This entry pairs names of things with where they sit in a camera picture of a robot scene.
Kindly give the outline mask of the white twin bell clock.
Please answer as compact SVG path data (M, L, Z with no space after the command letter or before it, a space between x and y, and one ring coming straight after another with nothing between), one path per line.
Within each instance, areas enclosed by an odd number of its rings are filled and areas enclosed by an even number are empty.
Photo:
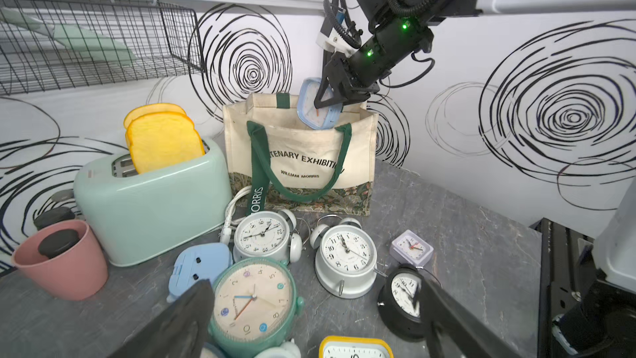
M287 209L248 215L235 232L234 262L249 258L269 258L285 265L298 262L303 242L296 225L295 215Z

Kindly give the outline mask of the green round pastel clock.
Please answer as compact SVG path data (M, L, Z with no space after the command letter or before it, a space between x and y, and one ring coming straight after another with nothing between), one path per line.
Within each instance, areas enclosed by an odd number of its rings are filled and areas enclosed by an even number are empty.
M250 258L215 280L208 333L228 357L255 357L291 335L305 301L286 265Z

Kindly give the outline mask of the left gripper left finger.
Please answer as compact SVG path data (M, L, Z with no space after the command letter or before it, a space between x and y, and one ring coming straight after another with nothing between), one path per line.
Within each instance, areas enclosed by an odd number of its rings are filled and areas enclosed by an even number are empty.
M112 357L198 357L214 308L208 281L195 283Z

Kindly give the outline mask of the small lilac square clock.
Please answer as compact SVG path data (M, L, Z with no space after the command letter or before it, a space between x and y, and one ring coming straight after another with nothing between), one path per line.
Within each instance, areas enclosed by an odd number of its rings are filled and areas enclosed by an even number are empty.
M424 239L406 230L392 241L389 254L401 264L424 267L432 258L434 248Z

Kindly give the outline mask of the yellow toast slice back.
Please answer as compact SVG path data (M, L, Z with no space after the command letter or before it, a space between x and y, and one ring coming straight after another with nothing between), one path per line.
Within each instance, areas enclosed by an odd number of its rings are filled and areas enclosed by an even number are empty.
M182 107L176 104L170 103L157 103L157 104L148 104L136 109L133 109L129 112L124 118L124 127L127 129L132 121L138 119L146 114L155 114L155 113L164 113L164 112L173 112L177 114L186 115L186 112Z

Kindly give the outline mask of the yellow rectangular clock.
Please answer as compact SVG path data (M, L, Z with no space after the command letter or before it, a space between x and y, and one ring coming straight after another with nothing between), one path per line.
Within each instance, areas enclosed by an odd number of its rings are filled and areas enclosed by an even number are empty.
M394 358L391 347L381 339L328 336L319 348L319 358Z

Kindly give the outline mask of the mint green toaster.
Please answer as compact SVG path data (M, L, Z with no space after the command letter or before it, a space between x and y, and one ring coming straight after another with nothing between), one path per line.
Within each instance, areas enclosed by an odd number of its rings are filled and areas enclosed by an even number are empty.
M203 145L202 157L144 174L128 154L77 173L76 204L112 265L138 265L224 222L233 197L225 155L211 139Z

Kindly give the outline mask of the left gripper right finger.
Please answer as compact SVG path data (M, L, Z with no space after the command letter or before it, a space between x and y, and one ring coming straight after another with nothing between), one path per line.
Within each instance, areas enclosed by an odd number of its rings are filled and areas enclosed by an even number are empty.
M518 356L449 293L425 278L418 287L418 303L429 356Z

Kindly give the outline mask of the silver twin bell clock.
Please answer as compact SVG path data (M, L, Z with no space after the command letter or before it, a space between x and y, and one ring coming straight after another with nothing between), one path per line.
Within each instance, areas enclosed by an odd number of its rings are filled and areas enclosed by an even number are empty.
M316 251L316 277L327 292L337 298L356 299L372 289L378 252L358 220L348 217L328 225L320 219L310 245Z

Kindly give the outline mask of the yellow toast slice front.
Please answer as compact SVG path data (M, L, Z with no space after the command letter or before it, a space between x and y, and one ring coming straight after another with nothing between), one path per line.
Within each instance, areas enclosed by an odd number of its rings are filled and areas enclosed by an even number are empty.
M185 114L145 114L126 131L132 163L138 174L188 162L205 154L195 124Z

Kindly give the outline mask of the yellow toast slice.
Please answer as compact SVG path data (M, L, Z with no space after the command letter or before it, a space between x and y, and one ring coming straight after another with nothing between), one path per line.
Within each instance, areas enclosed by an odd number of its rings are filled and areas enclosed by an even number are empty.
M132 163L138 174L188 162L205 154L195 124L185 114L145 114L126 131Z
M155 114L155 113L164 113L164 112L173 112L177 114L186 115L186 112L182 107L176 104L170 103L157 103L157 104L148 104L136 109L133 109L129 112L124 118L124 127L127 129L132 121L138 119L146 114Z

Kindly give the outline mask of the pink cup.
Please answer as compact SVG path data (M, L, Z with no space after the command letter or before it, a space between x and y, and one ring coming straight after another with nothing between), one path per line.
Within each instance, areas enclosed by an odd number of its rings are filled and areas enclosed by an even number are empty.
M83 220L39 230L17 248L12 262L49 294L70 301L96 294L109 278L101 246Z

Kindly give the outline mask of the cream canvas tote bag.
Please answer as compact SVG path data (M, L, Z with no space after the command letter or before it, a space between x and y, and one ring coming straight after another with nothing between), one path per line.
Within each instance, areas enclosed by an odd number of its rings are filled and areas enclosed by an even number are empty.
M379 116L347 105L332 129L301 122L299 99L251 94L223 108L233 192L250 189L245 206L367 216L375 174Z

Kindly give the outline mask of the white purple face clock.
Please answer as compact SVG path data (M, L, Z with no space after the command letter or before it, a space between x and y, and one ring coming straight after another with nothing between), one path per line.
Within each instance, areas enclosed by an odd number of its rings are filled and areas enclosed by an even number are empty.
M254 358L301 358L301 351L295 341L285 341L280 346L268 348Z

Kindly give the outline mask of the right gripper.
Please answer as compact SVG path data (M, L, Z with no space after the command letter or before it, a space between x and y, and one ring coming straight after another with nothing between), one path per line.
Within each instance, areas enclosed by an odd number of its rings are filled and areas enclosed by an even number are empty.
M416 51L429 53L434 35L416 18L395 18L350 57L335 53L323 69L314 107L359 104L379 92L378 81Z

